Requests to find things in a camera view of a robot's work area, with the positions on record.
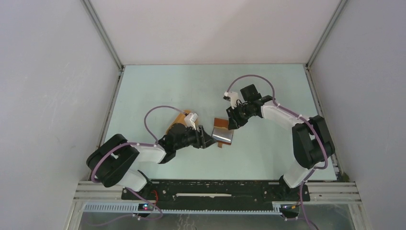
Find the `white striped credit cards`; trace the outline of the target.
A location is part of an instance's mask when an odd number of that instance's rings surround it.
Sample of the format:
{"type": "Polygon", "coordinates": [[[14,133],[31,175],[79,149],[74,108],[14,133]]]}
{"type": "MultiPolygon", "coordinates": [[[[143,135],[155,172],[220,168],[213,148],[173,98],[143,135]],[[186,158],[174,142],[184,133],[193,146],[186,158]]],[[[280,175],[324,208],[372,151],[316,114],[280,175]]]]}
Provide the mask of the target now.
{"type": "Polygon", "coordinates": [[[231,145],[234,136],[233,130],[228,130],[227,128],[214,127],[212,131],[212,137],[222,143],[231,145]]]}

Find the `brown leather card holder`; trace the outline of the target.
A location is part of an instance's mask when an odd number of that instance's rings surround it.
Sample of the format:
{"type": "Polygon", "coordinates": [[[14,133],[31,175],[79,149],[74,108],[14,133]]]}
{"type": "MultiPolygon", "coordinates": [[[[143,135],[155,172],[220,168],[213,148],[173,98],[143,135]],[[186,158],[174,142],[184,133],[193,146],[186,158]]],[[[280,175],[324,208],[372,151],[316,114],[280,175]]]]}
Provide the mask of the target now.
{"type": "MultiPolygon", "coordinates": [[[[228,120],[216,117],[216,118],[214,118],[214,127],[222,127],[222,128],[227,128],[228,129],[228,120]]],[[[229,145],[229,144],[225,144],[225,143],[217,141],[218,148],[222,148],[223,145],[229,145]]]]}

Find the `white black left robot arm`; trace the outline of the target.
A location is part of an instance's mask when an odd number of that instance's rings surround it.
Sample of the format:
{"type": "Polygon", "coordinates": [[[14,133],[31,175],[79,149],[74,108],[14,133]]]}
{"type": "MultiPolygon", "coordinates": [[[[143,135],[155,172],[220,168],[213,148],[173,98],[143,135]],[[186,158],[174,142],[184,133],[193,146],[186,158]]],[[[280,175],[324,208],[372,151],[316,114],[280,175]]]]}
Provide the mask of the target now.
{"type": "Polygon", "coordinates": [[[123,135],[115,134],[86,160],[91,170],[91,180],[104,187],[120,185],[133,190],[139,199],[151,195],[150,180],[140,170],[132,169],[135,162],[165,164],[186,147],[205,149],[216,140],[204,130],[181,123],[173,124],[156,144],[129,142],[123,135]]]}

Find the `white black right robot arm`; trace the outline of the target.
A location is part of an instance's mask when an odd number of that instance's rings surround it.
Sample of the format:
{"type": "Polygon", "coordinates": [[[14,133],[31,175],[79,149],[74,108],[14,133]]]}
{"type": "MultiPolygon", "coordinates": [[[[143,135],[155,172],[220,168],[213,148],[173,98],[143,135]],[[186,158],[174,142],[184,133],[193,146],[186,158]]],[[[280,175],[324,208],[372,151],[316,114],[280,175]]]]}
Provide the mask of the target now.
{"type": "Polygon", "coordinates": [[[278,193],[282,199],[293,199],[297,188],[313,171],[328,166],[327,160],[335,153],[335,146],[323,117],[297,114],[277,103],[272,96],[261,96],[253,84],[241,89],[240,93],[226,91],[223,98],[231,104],[226,110],[229,130],[238,129],[251,117],[258,116],[291,132],[294,162],[279,179],[278,193]]]}

